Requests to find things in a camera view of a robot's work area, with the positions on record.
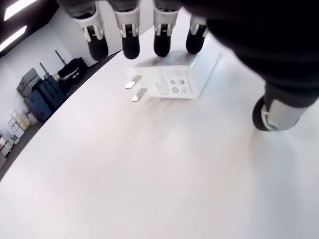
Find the robotic hand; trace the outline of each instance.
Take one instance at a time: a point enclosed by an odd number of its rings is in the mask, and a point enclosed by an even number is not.
[[[165,57],[178,11],[183,6],[192,17],[186,40],[189,53],[198,53],[208,31],[266,81],[264,96],[256,103],[253,122],[266,131],[293,127],[319,96],[319,35],[312,12],[315,3],[305,0],[283,7],[242,0],[154,0],[154,51]],[[107,57],[103,21],[94,0],[57,0],[81,26],[92,57]],[[139,0],[108,0],[122,36],[123,53],[135,59],[140,52]]]

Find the metal prong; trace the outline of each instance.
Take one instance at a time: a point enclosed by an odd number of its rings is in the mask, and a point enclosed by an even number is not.
[[[142,76],[140,75],[137,75],[137,76],[134,76],[133,79],[131,79],[126,85],[125,85],[125,89],[131,89],[137,81],[139,81],[140,79],[142,78]]]
[[[142,96],[146,93],[146,91],[147,91],[146,88],[140,89],[139,92],[133,96],[132,101],[133,102],[139,101],[142,98]]]

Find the white table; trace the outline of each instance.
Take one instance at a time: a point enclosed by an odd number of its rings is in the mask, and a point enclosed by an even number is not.
[[[139,58],[102,67],[0,182],[0,238],[318,238],[319,104],[290,131],[257,131],[264,83],[221,50],[197,100],[132,103]]]

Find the ceiling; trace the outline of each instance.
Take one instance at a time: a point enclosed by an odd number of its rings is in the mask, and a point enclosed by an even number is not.
[[[0,0],[0,44],[8,37],[27,25],[25,33],[0,52],[0,58],[21,43],[28,36],[46,25],[59,6],[54,0],[37,0],[17,14],[4,21],[5,10],[17,0]]]

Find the white wall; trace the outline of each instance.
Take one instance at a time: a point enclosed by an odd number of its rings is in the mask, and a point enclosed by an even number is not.
[[[64,65],[54,52],[55,50],[66,62],[72,59],[50,25],[47,24],[15,47],[4,58],[20,82],[21,77],[32,67],[36,69],[40,77],[43,77],[45,71],[41,68],[40,62],[50,74],[61,70]]]
[[[52,28],[46,25],[0,59],[0,126],[6,125],[13,109],[25,109],[23,98],[16,90],[25,73],[35,68],[43,78],[45,72],[40,62],[50,74],[63,68],[63,63],[54,50],[57,50],[67,62],[71,60],[70,54],[55,36]]]
[[[104,22],[105,37],[109,47],[109,55],[111,55],[122,49],[122,39],[111,6],[106,1],[101,1],[99,4]],[[153,25],[153,2],[151,0],[142,0],[140,9],[140,34],[143,34]],[[90,55],[87,42],[80,27],[62,8],[59,8],[49,25],[69,51],[72,58],[82,57],[88,66],[96,63]]]

